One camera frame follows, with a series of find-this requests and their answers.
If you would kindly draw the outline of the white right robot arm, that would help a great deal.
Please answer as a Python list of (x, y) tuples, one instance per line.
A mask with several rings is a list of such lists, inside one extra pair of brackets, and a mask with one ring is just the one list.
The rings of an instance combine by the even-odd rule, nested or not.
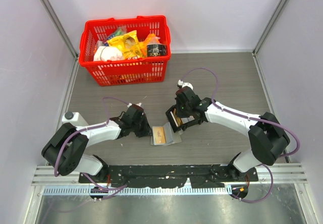
[(246, 173), (260, 165), (273, 165), (290, 143), (284, 129), (276, 117), (266, 112), (263, 115), (247, 114), (212, 100), (200, 99), (188, 87), (176, 92), (176, 104), (172, 106), (169, 119), (188, 118), (188, 122), (175, 124), (175, 131), (200, 125), (203, 122), (219, 124), (248, 137), (250, 149), (238, 153), (228, 164), (228, 175), (233, 181), (239, 181)]

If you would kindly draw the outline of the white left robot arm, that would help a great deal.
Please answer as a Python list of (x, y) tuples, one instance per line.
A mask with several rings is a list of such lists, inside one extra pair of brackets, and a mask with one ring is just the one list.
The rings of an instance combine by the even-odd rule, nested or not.
[(138, 138), (152, 136), (144, 109), (136, 104), (129, 105), (120, 116), (103, 123), (77, 127), (73, 123), (73, 120), (63, 123), (41, 152), (42, 157), (54, 167), (55, 176), (79, 172), (102, 183), (109, 174), (108, 164), (96, 155), (86, 155), (87, 147), (121, 139), (130, 133)]

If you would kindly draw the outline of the black card box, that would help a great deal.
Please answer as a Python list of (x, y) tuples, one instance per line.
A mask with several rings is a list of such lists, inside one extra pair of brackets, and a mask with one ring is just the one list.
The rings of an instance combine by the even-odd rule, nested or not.
[(193, 117), (188, 118), (180, 118), (182, 121), (181, 125), (178, 125), (176, 118), (179, 118), (176, 114), (176, 106), (173, 105), (171, 108), (169, 108), (166, 111), (166, 117), (171, 125), (171, 129), (174, 133), (180, 132), (180, 131), (186, 131), (189, 127), (195, 126), (195, 125), (201, 125), (203, 123), (202, 119), (194, 119)]

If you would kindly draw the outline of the grey leather card holder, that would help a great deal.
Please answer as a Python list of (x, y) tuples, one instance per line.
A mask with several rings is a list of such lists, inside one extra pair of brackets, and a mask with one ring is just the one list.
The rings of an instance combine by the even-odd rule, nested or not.
[(180, 132), (174, 133), (173, 130), (171, 129), (171, 125), (169, 122), (165, 123), (163, 126), (154, 126), (154, 127), (163, 127), (164, 128), (166, 143), (163, 145), (154, 145), (153, 144), (153, 136), (151, 136), (150, 144), (152, 146), (168, 146), (168, 145), (178, 144), (178, 143), (182, 142)]

